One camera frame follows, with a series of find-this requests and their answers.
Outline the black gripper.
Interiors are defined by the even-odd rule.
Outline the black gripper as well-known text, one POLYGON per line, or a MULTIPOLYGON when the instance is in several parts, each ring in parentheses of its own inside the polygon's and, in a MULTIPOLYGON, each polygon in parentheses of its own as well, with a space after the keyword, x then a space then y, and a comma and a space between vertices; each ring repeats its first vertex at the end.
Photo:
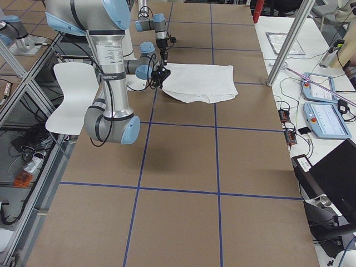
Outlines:
POLYGON ((169 69, 164 66, 158 66, 158 68, 151 73, 152 83, 155 83, 157 88, 163 88, 163 82, 169 75, 171 75, 169 69))
POLYGON ((160 51, 160 57, 162 60, 162 65, 166 66, 167 65, 167 60, 168 60, 168 52, 167 52, 167 45, 159 45, 158 46, 159 51, 160 51))

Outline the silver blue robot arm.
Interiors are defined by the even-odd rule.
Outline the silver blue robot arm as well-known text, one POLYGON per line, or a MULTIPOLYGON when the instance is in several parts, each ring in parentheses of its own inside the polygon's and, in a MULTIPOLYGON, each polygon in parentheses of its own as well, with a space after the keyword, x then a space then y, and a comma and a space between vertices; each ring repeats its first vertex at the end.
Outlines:
POLYGON ((141 121, 128 103, 126 76, 134 74, 156 89, 162 88, 171 74, 166 68, 167 51, 168 41, 174 39, 167 32, 164 14, 150 18, 149 10, 148 6, 140 7, 135 28, 154 31, 156 43, 142 43, 141 57, 125 60, 122 41, 131 23, 126 1, 46 1, 47 24, 60 33, 85 36, 101 75, 103 97, 94 100, 84 118, 92 141, 134 143, 141 121))
POLYGON ((138 32, 154 31, 155 40, 164 66, 168 60, 169 34, 166 30, 166 19, 163 13, 153 14, 148 6, 148 1, 138 1, 138 15, 135 28, 138 32))

